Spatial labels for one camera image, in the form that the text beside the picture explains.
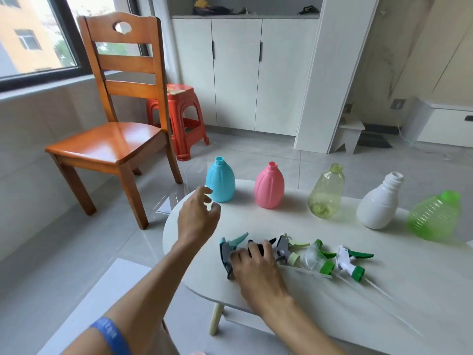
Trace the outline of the black bag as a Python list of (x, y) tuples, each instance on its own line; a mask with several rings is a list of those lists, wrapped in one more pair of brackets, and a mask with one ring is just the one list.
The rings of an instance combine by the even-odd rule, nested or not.
[(192, 15), (200, 17), (228, 16), (232, 15), (233, 10), (224, 6), (197, 7), (192, 9)]

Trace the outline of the white green trigger spray head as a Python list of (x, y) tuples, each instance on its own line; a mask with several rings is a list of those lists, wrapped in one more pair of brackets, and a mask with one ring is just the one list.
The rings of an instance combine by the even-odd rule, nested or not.
[[(354, 264), (357, 260), (366, 260), (373, 257), (373, 253), (353, 251), (344, 245), (340, 245), (335, 256), (335, 265), (337, 267), (336, 275), (354, 290), (359, 292), (363, 297), (370, 300), (402, 323), (406, 328), (410, 329), (420, 337), (425, 337), (425, 334), (421, 332), (420, 329), (405, 318), (405, 311), (399, 301), (370, 280), (366, 275), (364, 267)], [(385, 300), (381, 301), (380, 299), (371, 296), (365, 289), (366, 284), (376, 290), (376, 292)]]

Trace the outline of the white plastic bottle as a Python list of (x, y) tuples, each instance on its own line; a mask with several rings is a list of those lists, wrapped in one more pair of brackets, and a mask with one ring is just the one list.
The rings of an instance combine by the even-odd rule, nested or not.
[(369, 191), (357, 209), (359, 222), (373, 230), (385, 228), (393, 220), (399, 204), (399, 190), (404, 176), (399, 172), (386, 175), (383, 182)]

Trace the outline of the black framed window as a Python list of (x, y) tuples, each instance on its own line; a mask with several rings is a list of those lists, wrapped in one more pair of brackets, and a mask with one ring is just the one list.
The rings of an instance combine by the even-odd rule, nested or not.
[(79, 16), (141, 15), (139, 0), (0, 0), (0, 94), (92, 75)]

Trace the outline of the translucent green trigger spray head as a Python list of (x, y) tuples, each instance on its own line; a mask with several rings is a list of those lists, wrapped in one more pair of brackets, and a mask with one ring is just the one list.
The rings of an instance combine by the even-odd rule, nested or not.
[(333, 259), (335, 259), (336, 253), (323, 251), (322, 246), (322, 240), (316, 239), (301, 255), (300, 264), (305, 270), (331, 278), (335, 268)]

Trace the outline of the pink plastic bottle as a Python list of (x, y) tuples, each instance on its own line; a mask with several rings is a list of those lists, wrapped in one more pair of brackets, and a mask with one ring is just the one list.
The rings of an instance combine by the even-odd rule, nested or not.
[(258, 174), (254, 185), (254, 197), (258, 206), (265, 209), (275, 209), (281, 203), (285, 193), (283, 174), (275, 161)]

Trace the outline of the clear yellow-green plastic bottle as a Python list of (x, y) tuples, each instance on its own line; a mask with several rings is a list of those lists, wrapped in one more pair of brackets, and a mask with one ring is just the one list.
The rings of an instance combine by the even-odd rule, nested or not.
[(339, 163), (333, 163), (317, 180), (307, 200), (309, 210), (316, 217), (330, 219), (339, 211), (345, 185), (342, 170)]

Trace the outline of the white sheer curtain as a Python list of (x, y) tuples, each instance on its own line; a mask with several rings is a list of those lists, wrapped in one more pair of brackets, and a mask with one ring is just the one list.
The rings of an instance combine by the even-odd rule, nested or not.
[(165, 70), (168, 83), (180, 84), (181, 72), (168, 0), (151, 0), (152, 14), (161, 21)]

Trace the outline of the cream table leg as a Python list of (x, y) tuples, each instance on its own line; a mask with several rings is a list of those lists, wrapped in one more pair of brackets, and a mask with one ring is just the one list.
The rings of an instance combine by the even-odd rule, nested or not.
[(220, 319), (223, 315), (224, 311), (224, 305), (221, 303), (215, 303), (211, 321), (210, 321), (210, 326), (209, 326), (209, 335), (210, 336), (215, 336), (218, 330), (218, 326), (220, 323)]

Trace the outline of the red plastic stool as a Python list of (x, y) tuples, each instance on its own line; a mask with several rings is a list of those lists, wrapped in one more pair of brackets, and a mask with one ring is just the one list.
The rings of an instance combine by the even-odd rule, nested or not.
[[(206, 145), (210, 144), (200, 103), (193, 87), (168, 84), (167, 89), (174, 151), (179, 161), (188, 161), (191, 159), (191, 148), (195, 143), (204, 140)], [(197, 111), (197, 120), (184, 116), (185, 110), (189, 107)]]

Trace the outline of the person's right hand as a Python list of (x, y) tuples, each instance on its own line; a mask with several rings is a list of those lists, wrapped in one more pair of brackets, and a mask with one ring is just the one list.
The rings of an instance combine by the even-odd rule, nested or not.
[(261, 245), (263, 253), (255, 242), (249, 242), (247, 249), (239, 249), (244, 250), (244, 263), (240, 270), (233, 270), (243, 298), (258, 316), (258, 310), (263, 307), (265, 300), (289, 295), (276, 263), (272, 244), (264, 240)]

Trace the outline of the person's right forearm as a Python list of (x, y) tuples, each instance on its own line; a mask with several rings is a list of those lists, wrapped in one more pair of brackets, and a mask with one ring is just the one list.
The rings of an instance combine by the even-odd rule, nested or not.
[(293, 355), (347, 355), (289, 295), (265, 300), (258, 313)]

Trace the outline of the blue plastic bottle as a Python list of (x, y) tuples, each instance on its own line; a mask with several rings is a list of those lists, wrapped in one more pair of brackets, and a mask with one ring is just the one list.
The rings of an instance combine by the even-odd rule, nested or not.
[(218, 156), (209, 167), (205, 185), (212, 190), (210, 194), (214, 202), (230, 201), (236, 190), (236, 179), (232, 168), (224, 157)]

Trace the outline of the grey teal trigger spray head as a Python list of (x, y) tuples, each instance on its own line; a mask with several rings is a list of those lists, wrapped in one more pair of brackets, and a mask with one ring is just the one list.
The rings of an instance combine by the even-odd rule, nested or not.
[(233, 280), (233, 267), (231, 265), (230, 255), (233, 251), (237, 249), (237, 247), (242, 243), (248, 236), (248, 232), (242, 234), (241, 236), (233, 239), (233, 240), (226, 240), (225, 238), (221, 238), (220, 240), (220, 258), (222, 261), (222, 265), (224, 266), (226, 273), (227, 273), (227, 280)]

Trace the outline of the brown wooden chair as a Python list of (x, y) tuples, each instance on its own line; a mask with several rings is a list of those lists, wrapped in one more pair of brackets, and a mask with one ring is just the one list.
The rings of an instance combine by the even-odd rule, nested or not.
[[(149, 221), (135, 182), (139, 166), (166, 150), (177, 184), (182, 184), (172, 144), (161, 21), (125, 12), (79, 16), (78, 24), (108, 122), (45, 148), (87, 215), (97, 210), (76, 168), (117, 175), (141, 230)], [(100, 54), (97, 42), (148, 44), (152, 56)], [(120, 122), (111, 96), (158, 101), (160, 127)]]

